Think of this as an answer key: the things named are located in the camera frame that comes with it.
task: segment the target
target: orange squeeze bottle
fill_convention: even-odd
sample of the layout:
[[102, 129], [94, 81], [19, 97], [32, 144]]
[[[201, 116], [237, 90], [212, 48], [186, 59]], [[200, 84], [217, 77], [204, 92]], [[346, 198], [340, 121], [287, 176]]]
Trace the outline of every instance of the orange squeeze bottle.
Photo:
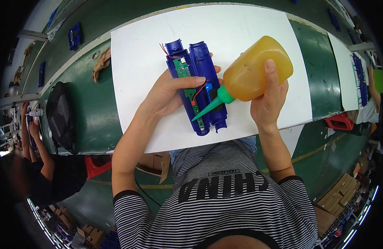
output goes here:
[[266, 82], [263, 66], [267, 59], [273, 59], [276, 64], [279, 85], [293, 74], [294, 68], [284, 48], [272, 37], [264, 36], [226, 69], [223, 75], [224, 84], [218, 89], [218, 96], [192, 121], [222, 103], [230, 104], [235, 99], [250, 101], [264, 94]]

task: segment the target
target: green workbench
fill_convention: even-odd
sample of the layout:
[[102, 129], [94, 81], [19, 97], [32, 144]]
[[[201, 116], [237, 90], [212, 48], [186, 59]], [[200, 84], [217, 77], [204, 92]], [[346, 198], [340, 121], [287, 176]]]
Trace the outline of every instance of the green workbench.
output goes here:
[[[323, 0], [302, 2], [298, 5], [291, 1], [286, 3], [284, 1], [249, 1], [246, 3], [272, 7], [299, 15], [332, 32], [344, 43], [351, 44], [346, 31], [346, 21], [342, 17], [338, 17], [343, 32], [337, 32], [326, 11], [329, 5]], [[38, 85], [34, 83], [38, 82], [40, 62], [46, 62], [45, 79], [49, 80], [74, 55], [74, 52], [68, 48], [67, 29], [64, 28], [66, 25], [77, 21], [81, 23], [83, 41], [78, 48], [81, 49], [99, 35], [131, 19], [166, 7], [187, 4], [187, 2], [171, 1], [171, 3], [165, 4], [149, 2], [149, 4], [138, 6], [132, 4], [112, 0], [102, 5], [99, 1], [89, 0], [81, 5], [65, 20], [54, 40], [42, 47], [33, 67], [27, 68], [29, 69], [27, 82], [25, 85], [24, 83], [21, 85], [21, 88], [25, 86], [24, 93], [40, 90]], [[299, 42], [307, 70], [313, 119], [319, 120], [342, 111], [338, 71], [328, 36], [304, 24], [294, 21], [290, 21], [290, 23]], [[52, 87], [58, 81], [69, 83], [73, 99], [72, 104], [77, 114], [76, 150], [81, 154], [103, 154], [113, 150], [122, 136], [115, 103], [111, 66], [100, 72], [99, 83], [95, 84], [92, 80], [92, 68], [97, 60], [93, 59], [92, 56], [95, 53], [102, 53], [109, 46], [110, 40], [94, 47], [76, 60], [50, 85]], [[50, 89], [41, 96], [40, 104], [42, 107], [44, 107], [49, 93]], [[41, 118], [41, 126], [48, 150], [53, 153], [54, 146], [48, 136], [46, 117]], [[59, 152], [66, 153], [64, 149], [59, 150]]]

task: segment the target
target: yellow line on floor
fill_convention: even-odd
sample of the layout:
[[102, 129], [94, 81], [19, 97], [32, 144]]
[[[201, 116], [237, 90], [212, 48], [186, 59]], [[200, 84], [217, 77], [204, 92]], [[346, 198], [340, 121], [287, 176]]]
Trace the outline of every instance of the yellow line on floor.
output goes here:
[[[324, 150], [324, 146], [329, 146], [331, 144], [333, 144], [334, 142], [337, 142], [338, 140], [340, 140], [341, 138], [343, 138], [344, 136], [346, 135], [346, 133], [342, 133], [341, 135], [339, 135], [339, 137], [335, 138], [334, 140], [326, 143], [325, 145], [323, 145], [322, 147], [319, 147], [317, 149], [315, 149], [314, 151], [311, 151], [309, 153], [306, 153], [300, 157], [297, 157], [297, 158], [294, 158], [293, 160], [291, 160], [292, 163], [295, 163], [295, 162], [298, 162], [304, 158], [307, 158], [321, 150]], [[263, 173], [268, 173], [269, 170], [267, 168], [261, 170]], [[101, 185], [108, 185], [108, 186], [111, 186], [112, 183], [111, 182], [103, 182], [103, 181], [97, 181], [97, 180], [94, 180], [94, 179], [87, 179], [86, 180], [87, 182], [93, 182], [93, 183], [98, 183], [98, 184], [101, 184]], [[168, 188], [172, 188], [172, 184], [163, 184], [163, 185], [141, 185], [141, 188], [143, 189], [168, 189]]]

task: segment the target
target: black and white striped t-shirt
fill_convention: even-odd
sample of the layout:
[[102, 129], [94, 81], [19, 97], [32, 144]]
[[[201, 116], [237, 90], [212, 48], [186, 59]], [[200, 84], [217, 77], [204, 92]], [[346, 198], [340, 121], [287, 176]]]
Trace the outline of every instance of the black and white striped t-shirt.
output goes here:
[[131, 190], [113, 200], [122, 248], [206, 248], [245, 235], [270, 248], [312, 248], [317, 221], [302, 179], [276, 183], [254, 154], [233, 140], [183, 149], [173, 165], [171, 196], [153, 217]]

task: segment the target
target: jeans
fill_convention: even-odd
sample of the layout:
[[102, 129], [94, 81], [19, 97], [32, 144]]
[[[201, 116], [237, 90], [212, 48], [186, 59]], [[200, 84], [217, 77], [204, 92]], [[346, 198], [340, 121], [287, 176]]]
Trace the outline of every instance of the jeans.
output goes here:
[[[239, 138], [241, 142], [243, 142], [253, 153], [256, 152], [256, 135]], [[171, 156], [171, 165], [174, 164], [175, 157], [179, 153], [180, 149], [174, 149], [172, 151], [168, 151]]]

